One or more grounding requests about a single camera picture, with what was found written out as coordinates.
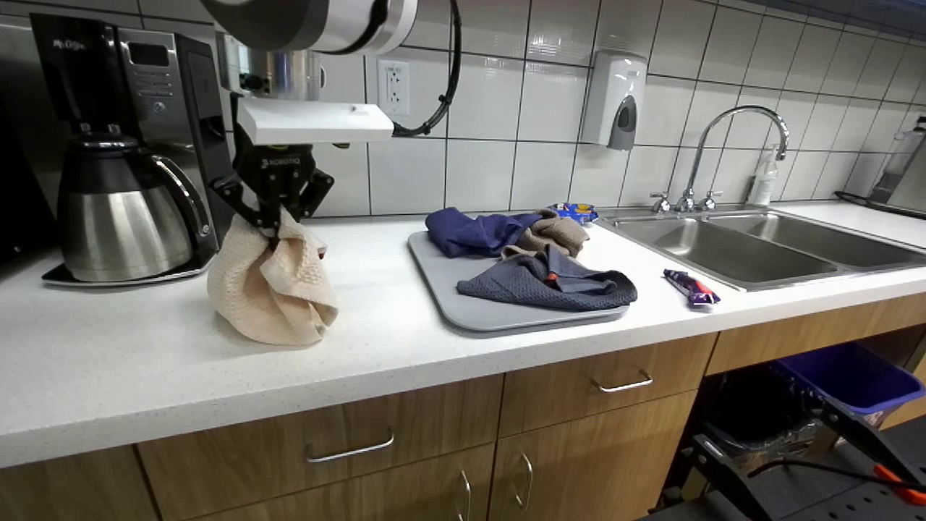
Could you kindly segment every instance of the black cable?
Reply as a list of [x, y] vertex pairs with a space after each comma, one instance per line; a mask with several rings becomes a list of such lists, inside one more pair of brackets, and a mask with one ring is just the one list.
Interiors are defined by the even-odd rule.
[[420, 128], [402, 128], [399, 122], [392, 122], [396, 140], [427, 135], [438, 125], [438, 119], [446, 119], [446, 112], [451, 111], [457, 87], [459, 87], [459, 63], [462, 63], [462, 18], [459, 18], [457, 0], [451, 0], [451, 31], [453, 31], [453, 57], [451, 57], [446, 93], [436, 96], [438, 108]]
[[754, 474], [760, 474], [760, 471], [765, 471], [765, 468], [774, 468], [774, 467], [784, 467], [784, 468], [790, 468], [790, 467], [803, 467], [803, 468], [829, 471], [829, 474], [844, 474], [844, 478], [870, 480], [870, 483], [881, 483], [881, 485], [899, 485], [899, 488], [926, 493], [926, 485], [920, 485], [920, 483], [884, 480], [884, 478], [877, 478], [877, 474], [862, 474], [862, 471], [849, 471], [849, 468], [838, 468], [838, 467], [820, 467], [820, 462], [812, 462], [812, 461], [790, 461], [790, 458], [784, 458], [784, 461], [768, 461], [768, 462], [751, 468], [748, 478], [754, 478]]

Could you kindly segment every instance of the blue bin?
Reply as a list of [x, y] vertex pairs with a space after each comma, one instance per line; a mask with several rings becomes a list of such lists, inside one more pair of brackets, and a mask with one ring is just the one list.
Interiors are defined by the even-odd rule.
[[812, 351], [777, 364], [870, 426], [903, 402], [926, 396], [926, 387], [910, 373], [868, 354], [862, 345]]

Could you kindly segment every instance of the drawer handle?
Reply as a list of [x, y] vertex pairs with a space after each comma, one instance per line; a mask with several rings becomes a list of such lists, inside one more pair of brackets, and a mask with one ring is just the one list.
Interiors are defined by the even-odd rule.
[[307, 455], [307, 462], [308, 467], [323, 467], [323, 462], [331, 462], [331, 461], [350, 461], [350, 458], [372, 455], [372, 451], [385, 451], [389, 446], [396, 446], [392, 429], [388, 429], [388, 436], [382, 443], [357, 446], [357, 448], [347, 448], [347, 451], [315, 455], [315, 458]]
[[624, 391], [647, 387], [647, 386], [654, 386], [655, 378], [647, 375], [645, 370], [640, 370], [640, 378], [637, 378], [637, 381], [624, 381], [624, 386], [613, 386], [613, 387], [602, 386], [599, 378], [589, 378], [589, 381], [592, 381], [602, 394], [624, 394]]
[[466, 468], [459, 468], [459, 480], [462, 480], [462, 512], [457, 509], [457, 521], [469, 521], [472, 517], [472, 483]]
[[511, 493], [511, 501], [527, 509], [530, 488], [531, 488], [531, 461], [519, 451], [519, 467], [522, 467], [522, 493]]

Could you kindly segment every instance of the coffee maker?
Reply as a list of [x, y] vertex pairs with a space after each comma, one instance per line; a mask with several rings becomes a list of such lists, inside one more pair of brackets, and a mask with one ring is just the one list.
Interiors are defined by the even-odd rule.
[[232, 163], [211, 50], [165, 31], [32, 14], [43, 77], [69, 122], [58, 286], [198, 276], [232, 219], [204, 182]]

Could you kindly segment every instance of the coffee carafe handle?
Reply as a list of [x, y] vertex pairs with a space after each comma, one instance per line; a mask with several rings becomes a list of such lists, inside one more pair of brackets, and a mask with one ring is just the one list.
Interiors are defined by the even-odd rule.
[[192, 260], [204, 264], [216, 252], [216, 238], [211, 231], [207, 210], [204, 210], [192, 182], [181, 174], [181, 169], [174, 160], [158, 155], [158, 153], [149, 153], [149, 160], [153, 160], [155, 170], [165, 174], [166, 192], [184, 219], [184, 228], [192, 242]]

